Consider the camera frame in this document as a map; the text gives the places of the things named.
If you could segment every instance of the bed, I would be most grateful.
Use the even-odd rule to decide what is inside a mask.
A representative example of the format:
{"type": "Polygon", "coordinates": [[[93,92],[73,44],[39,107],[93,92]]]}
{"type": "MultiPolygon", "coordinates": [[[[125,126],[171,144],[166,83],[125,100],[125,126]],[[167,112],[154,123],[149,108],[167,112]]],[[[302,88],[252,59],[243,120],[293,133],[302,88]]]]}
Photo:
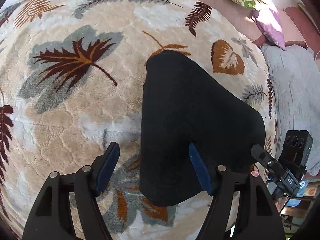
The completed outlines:
{"type": "MultiPolygon", "coordinates": [[[[275,101],[265,59],[209,5],[198,0],[25,0],[1,12],[4,17],[0,214],[18,237],[51,171],[75,172],[116,141],[120,160],[97,199],[114,239],[195,239],[211,197],[202,192],[159,208],[139,192],[145,63],[165,49],[188,56],[255,108],[265,123],[265,149],[276,153],[275,101]]],[[[260,166],[252,168],[266,179],[260,166]]],[[[73,195],[70,201],[76,234],[83,238],[73,195]]],[[[233,208],[229,227],[235,215],[233,208]]]]}

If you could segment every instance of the brown leaf print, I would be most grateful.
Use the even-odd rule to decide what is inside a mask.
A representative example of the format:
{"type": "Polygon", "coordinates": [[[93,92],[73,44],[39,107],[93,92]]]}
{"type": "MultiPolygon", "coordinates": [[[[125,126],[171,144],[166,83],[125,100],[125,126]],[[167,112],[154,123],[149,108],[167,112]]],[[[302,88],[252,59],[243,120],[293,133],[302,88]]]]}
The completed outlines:
{"type": "Polygon", "coordinates": [[[252,165],[250,166],[249,171],[254,171],[254,168],[256,168],[257,171],[259,171],[259,168],[258,168],[257,165],[255,165],[255,164],[252,164],[252,165]]]}
{"type": "Polygon", "coordinates": [[[113,82],[114,86],[117,86],[117,82],[114,78],[95,63],[115,43],[108,43],[111,39],[105,41],[100,41],[98,39],[93,45],[89,43],[88,49],[84,50],[82,47],[82,40],[83,38],[72,42],[74,53],[62,48],[62,52],[57,49],[54,49],[53,52],[46,50],[44,53],[41,52],[35,57],[38,58],[36,62],[56,62],[56,64],[48,67],[39,74],[39,77],[44,77],[38,85],[52,75],[59,73],[55,78],[55,81],[58,81],[54,87],[55,92],[57,92],[69,79],[72,78],[68,87],[69,91],[84,76],[90,66],[94,66],[100,69],[113,82]]]}
{"type": "Polygon", "coordinates": [[[242,75],[244,73],[243,60],[233,51],[231,45],[224,40],[217,40],[212,45],[211,61],[214,73],[230,75],[242,75]]]}
{"type": "Polygon", "coordinates": [[[140,156],[133,162],[131,162],[128,166],[126,166],[124,169],[126,171],[138,171],[140,168],[140,156]]]}
{"type": "Polygon", "coordinates": [[[13,26],[21,27],[27,22],[32,22],[42,14],[60,8],[65,5],[51,6],[49,0],[30,0],[18,14],[13,26]]]}
{"type": "Polygon", "coordinates": [[[11,14],[14,12],[14,10],[19,7],[20,3],[12,5],[10,7],[8,7],[7,9],[5,9],[2,12],[2,15],[0,16],[0,27],[5,23],[9,23],[9,17],[11,16],[11,14]]]}
{"type": "MultiPolygon", "coordinates": [[[[2,95],[2,100],[4,103],[4,95],[2,90],[0,89],[0,93],[2,95]]],[[[4,171],[5,166],[4,166],[4,161],[8,164],[8,156],[6,154],[7,152],[10,152],[10,147],[9,147],[9,139],[12,140],[12,136],[9,130],[9,127],[13,127],[13,123],[8,117],[8,114],[13,113],[13,108],[12,106],[9,105],[3,105],[0,107],[0,184],[3,186],[4,185],[4,171]]],[[[3,202],[2,202],[2,193],[1,193],[1,187],[0,187],[0,206],[2,207],[4,215],[9,219],[9,216],[4,208],[3,202]]]]}
{"type": "Polygon", "coordinates": [[[1,27],[1,25],[4,24],[6,21],[9,22],[9,21],[8,21],[9,16],[10,16],[10,15],[9,15],[8,12],[6,12],[6,13],[4,14],[3,18],[0,19],[0,27],[1,27]]]}
{"type": "Polygon", "coordinates": [[[277,145],[277,142],[278,142],[278,124],[277,124],[277,119],[275,119],[275,131],[276,131],[276,134],[275,134],[275,145],[277,145]]]}
{"type": "Polygon", "coordinates": [[[265,142],[265,145],[264,145],[264,149],[266,152],[268,152],[269,154],[271,154],[271,136],[267,139],[266,138],[266,142],[265,142]]]}
{"type": "Polygon", "coordinates": [[[160,52],[166,50],[166,49],[172,49],[172,50],[175,50],[175,51],[178,51],[180,52],[181,54],[185,55],[185,56],[190,56],[191,54],[189,52],[186,52],[186,51],[183,51],[181,49],[186,49],[188,46],[184,46],[184,45],[179,45],[179,44],[168,44],[168,45],[165,45],[163,46],[154,36],[152,36],[151,34],[145,32],[145,31],[142,31],[144,34],[150,36],[156,43],[158,43],[158,45],[160,46],[160,49],[156,50],[154,53],[151,54],[151,57],[153,57],[154,55],[157,55],[159,54],[160,52]]]}
{"type": "Polygon", "coordinates": [[[122,219],[123,223],[126,223],[128,217],[127,201],[125,200],[123,194],[119,190],[116,190],[116,194],[118,199],[117,218],[122,219]]]}
{"type": "Polygon", "coordinates": [[[269,118],[271,120],[271,113],[272,113],[272,98],[273,98],[273,88],[271,84],[271,80],[267,79],[268,84],[268,101],[269,101],[269,118]]]}
{"type": "Polygon", "coordinates": [[[164,222],[168,221],[167,207],[156,207],[152,205],[147,198],[142,198],[141,203],[143,210],[149,217],[161,219],[164,222]]]}
{"type": "Polygon", "coordinates": [[[185,18],[185,26],[189,26],[189,31],[196,37],[195,27],[199,22],[206,22],[211,17],[212,8],[202,2],[196,2],[195,9],[193,9],[188,17],[185,18]]]}

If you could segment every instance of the pink pillow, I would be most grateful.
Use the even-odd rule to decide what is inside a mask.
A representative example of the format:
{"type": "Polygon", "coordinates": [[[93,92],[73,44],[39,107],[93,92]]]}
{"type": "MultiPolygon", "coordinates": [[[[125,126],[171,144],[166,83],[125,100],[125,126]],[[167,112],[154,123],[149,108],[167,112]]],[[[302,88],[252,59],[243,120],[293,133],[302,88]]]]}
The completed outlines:
{"type": "Polygon", "coordinates": [[[284,34],[277,10],[252,10],[252,20],[269,41],[285,50],[284,34]]]}

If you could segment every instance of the screw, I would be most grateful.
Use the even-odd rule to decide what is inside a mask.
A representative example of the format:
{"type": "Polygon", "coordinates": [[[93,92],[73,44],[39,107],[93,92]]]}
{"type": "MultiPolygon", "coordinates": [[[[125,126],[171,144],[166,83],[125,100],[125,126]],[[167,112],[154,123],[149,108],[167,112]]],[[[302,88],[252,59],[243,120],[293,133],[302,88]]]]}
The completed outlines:
{"type": "Polygon", "coordinates": [[[219,171],[226,171],[227,168],[226,168],[225,166],[223,166],[223,165],[219,165],[219,166],[218,166],[218,170],[219,170],[219,171]]]}
{"type": "Polygon", "coordinates": [[[56,171],[50,173],[51,178],[55,178],[57,176],[58,176],[58,173],[56,171]]]}
{"type": "Polygon", "coordinates": [[[91,166],[90,166],[90,165],[83,166],[82,170],[83,170],[84,172],[88,172],[88,171],[91,170],[91,166]]]}
{"type": "Polygon", "coordinates": [[[258,177],[259,176],[259,172],[251,171],[251,175],[254,176],[254,177],[258,177]]]}

